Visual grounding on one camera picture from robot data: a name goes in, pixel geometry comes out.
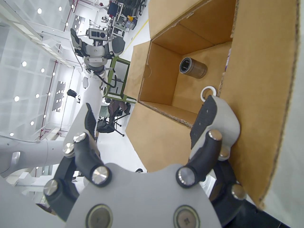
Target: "metal screw head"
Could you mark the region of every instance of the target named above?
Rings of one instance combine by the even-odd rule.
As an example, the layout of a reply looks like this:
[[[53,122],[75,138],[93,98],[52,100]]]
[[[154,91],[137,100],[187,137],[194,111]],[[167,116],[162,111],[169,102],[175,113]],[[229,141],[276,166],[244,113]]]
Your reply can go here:
[[[175,228],[199,228],[200,218],[197,212],[188,205],[180,206],[174,213],[173,223]]]
[[[221,151],[219,152],[219,156],[222,159],[228,159],[229,155],[230,155],[230,152],[229,152],[228,148],[225,146],[222,146]]]
[[[92,181],[94,184],[100,185],[107,180],[108,176],[108,169],[105,166],[99,166],[93,171]]]
[[[63,146],[62,150],[65,155],[68,155],[74,151],[74,144],[71,142],[68,142]]]
[[[189,210],[183,210],[177,216],[177,224],[180,228],[195,228],[196,218]]]
[[[212,129],[208,132],[209,137],[216,141],[222,140],[223,136],[217,129]]]
[[[246,194],[244,188],[239,184],[235,184],[232,186],[231,194],[237,200],[244,200],[247,197],[247,194]]]
[[[74,136],[74,142],[79,143],[82,140],[84,140],[86,136],[87,136],[87,134],[85,132],[78,133],[76,136]]]
[[[99,204],[90,210],[86,221],[89,228],[110,228],[113,214],[108,206]]]
[[[195,183],[194,172],[188,167],[182,167],[178,171],[179,181],[186,186],[191,186]]]
[[[48,181],[44,188],[43,188],[43,193],[47,196],[51,196],[53,195],[58,189],[58,183],[56,180],[51,179],[50,181]]]

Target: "cardboard box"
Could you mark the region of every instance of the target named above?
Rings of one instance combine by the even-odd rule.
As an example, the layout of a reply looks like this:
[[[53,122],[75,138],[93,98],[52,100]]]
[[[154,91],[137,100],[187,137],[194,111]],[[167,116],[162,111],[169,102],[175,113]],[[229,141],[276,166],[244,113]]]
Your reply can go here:
[[[262,207],[291,96],[297,11],[297,0],[150,1],[151,41],[134,47],[125,88],[138,98],[126,133],[149,172],[187,163],[200,92],[222,83],[220,97],[241,125],[230,162]],[[180,74],[184,57],[205,63],[206,76],[198,80]]]

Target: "green frame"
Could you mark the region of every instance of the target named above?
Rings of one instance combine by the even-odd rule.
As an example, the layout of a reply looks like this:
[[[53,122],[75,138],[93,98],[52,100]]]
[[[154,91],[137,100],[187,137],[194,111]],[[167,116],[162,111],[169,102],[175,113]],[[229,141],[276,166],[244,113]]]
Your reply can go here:
[[[129,68],[130,68],[130,62],[125,60],[125,59],[122,59],[120,57],[114,57],[111,61],[110,68],[115,69],[115,65],[116,65],[117,62],[128,65],[128,68],[127,68],[127,71],[126,71],[126,76],[125,76],[124,81],[123,81],[123,86],[122,86],[122,89],[121,89],[121,93],[118,94],[118,93],[110,92],[110,86],[107,85],[107,94],[105,95],[105,97],[113,99],[113,100],[123,101],[123,102],[136,103],[136,99],[134,99],[132,97],[128,97],[127,95],[124,94],[125,87],[126,87],[126,82],[127,82],[127,77],[128,77],[128,72],[129,72]],[[114,73],[113,70],[109,71],[108,81],[112,81],[113,73]]]

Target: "white ring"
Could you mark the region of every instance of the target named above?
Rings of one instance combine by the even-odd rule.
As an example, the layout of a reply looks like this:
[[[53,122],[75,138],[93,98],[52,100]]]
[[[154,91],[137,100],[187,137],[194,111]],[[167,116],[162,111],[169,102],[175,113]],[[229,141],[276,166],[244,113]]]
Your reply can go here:
[[[206,86],[205,88],[203,88],[203,90],[202,90],[202,92],[201,92],[201,100],[202,100],[203,102],[206,101],[206,99],[203,97],[203,93],[204,93],[204,91],[205,91],[206,89],[211,89],[213,95],[216,96],[216,89],[215,89],[213,86]]]

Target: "floor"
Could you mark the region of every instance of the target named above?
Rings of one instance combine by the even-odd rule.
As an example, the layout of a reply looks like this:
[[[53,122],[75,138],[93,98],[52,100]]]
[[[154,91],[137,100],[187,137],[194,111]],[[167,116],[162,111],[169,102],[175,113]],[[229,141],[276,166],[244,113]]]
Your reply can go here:
[[[125,34],[124,40],[126,47],[120,57],[128,61],[131,61],[133,46],[150,41],[148,20],[149,1],[150,0],[147,0],[147,7],[143,10],[142,16],[138,18],[135,29]],[[97,146],[101,151],[101,159],[104,163],[115,163],[129,171],[136,171],[141,168],[146,172],[147,170],[140,161],[125,132],[129,118],[130,115],[119,120],[119,124],[122,126],[118,126],[117,130],[125,134],[124,137],[117,132],[99,134]]]

